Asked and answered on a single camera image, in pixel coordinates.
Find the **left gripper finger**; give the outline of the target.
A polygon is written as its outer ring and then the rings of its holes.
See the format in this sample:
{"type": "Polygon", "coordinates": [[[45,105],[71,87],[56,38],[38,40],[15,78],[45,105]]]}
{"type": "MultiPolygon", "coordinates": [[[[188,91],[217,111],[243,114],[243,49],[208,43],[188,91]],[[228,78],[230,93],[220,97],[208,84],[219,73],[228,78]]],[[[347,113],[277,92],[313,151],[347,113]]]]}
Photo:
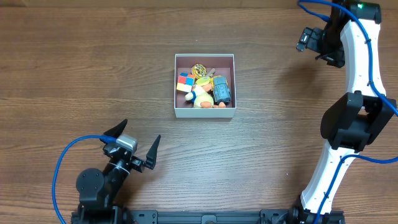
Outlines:
{"type": "Polygon", "coordinates": [[[150,147],[149,151],[146,154],[146,161],[145,167],[148,169],[153,170],[156,165],[157,160],[157,152],[160,143],[161,135],[158,135],[155,141],[153,142],[152,146],[150,147]]]}
{"type": "Polygon", "coordinates": [[[124,119],[123,121],[121,121],[118,125],[116,125],[115,127],[105,131],[103,134],[105,136],[109,136],[112,138],[118,138],[120,135],[122,135],[126,125],[127,125],[128,120],[124,119]]]}

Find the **round golden cookie toy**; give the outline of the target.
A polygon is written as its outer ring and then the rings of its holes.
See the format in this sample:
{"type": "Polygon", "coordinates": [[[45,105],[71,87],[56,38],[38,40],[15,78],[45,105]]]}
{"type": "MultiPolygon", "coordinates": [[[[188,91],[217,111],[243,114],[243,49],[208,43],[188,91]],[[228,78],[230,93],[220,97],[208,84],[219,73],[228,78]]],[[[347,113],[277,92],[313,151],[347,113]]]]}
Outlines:
{"type": "Polygon", "coordinates": [[[192,67],[192,74],[195,76],[196,79],[205,77],[207,74],[206,67],[202,64],[195,64],[192,67]]]}

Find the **yellow wooden rattle drum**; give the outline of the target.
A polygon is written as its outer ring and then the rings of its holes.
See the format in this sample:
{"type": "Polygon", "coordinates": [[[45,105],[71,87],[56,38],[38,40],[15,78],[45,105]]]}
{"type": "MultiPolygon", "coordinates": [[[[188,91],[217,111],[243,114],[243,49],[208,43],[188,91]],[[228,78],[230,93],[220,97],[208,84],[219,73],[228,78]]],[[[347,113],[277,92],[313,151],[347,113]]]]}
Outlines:
{"type": "Polygon", "coordinates": [[[211,79],[216,71],[216,68],[212,68],[204,77],[200,77],[196,80],[195,84],[198,86],[204,86],[211,82],[211,79]]]}

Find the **colourful two-by-two puzzle cube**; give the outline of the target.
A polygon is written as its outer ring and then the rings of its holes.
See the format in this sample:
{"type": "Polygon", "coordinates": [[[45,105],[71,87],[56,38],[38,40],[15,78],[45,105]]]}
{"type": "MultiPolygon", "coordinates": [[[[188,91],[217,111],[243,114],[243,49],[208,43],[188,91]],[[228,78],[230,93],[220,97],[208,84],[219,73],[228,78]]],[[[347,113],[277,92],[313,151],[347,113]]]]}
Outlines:
{"type": "Polygon", "coordinates": [[[176,90],[189,93],[195,83],[195,76],[191,73],[181,73],[177,78],[176,90]]]}

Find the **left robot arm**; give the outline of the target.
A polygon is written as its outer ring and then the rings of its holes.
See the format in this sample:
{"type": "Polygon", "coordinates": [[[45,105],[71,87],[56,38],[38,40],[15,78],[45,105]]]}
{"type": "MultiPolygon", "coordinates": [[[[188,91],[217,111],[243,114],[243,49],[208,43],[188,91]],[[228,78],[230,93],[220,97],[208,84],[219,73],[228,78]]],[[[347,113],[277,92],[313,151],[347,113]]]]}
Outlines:
{"type": "Polygon", "coordinates": [[[143,172],[154,169],[161,136],[157,136],[145,159],[135,156],[137,139],[124,134],[127,120],[105,131],[100,136],[104,143],[104,155],[109,162],[103,170],[89,168],[82,171],[76,179],[79,192],[78,210],[72,213],[71,223],[94,224],[135,223],[130,210],[114,203],[119,190],[132,170],[143,172]]]}

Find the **yellow and grey toy truck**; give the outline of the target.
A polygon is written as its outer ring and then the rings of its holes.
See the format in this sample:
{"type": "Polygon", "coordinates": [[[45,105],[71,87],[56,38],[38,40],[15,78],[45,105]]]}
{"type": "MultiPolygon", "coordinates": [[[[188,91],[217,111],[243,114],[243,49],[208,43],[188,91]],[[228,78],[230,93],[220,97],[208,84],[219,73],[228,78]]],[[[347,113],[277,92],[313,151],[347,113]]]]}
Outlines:
{"type": "Polygon", "coordinates": [[[213,97],[217,104],[231,101],[231,91],[228,86],[228,81],[224,76],[215,76],[212,78],[213,97]]]}

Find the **plush duck toy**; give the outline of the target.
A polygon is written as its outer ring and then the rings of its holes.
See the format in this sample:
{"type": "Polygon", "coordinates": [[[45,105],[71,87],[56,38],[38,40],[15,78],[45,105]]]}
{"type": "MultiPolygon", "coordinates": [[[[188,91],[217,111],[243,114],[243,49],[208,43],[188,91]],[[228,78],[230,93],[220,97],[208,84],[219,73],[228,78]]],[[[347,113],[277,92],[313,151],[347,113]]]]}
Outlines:
{"type": "Polygon", "coordinates": [[[226,108],[225,103],[215,104],[213,97],[210,95],[212,89],[211,83],[200,86],[195,85],[190,93],[185,95],[186,101],[191,101],[194,108],[226,108]]]}

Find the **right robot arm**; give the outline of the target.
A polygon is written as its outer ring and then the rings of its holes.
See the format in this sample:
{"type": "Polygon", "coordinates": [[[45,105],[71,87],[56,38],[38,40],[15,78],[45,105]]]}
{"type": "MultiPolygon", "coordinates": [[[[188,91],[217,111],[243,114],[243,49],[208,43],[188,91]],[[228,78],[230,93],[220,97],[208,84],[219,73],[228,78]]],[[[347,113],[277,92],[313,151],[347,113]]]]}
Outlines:
{"type": "Polygon", "coordinates": [[[387,98],[379,69],[378,39],[381,7],[361,1],[298,1],[331,7],[319,14],[324,28],[305,28],[296,49],[310,49],[327,65],[346,69],[344,95],[325,111],[320,132],[324,140],[315,172],[285,218],[286,223],[344,223],[343,212],[332,210],[333,198],[356,159],[380,164],[360,153],[374,142],[397,114],[397,102],[387,98]]]}

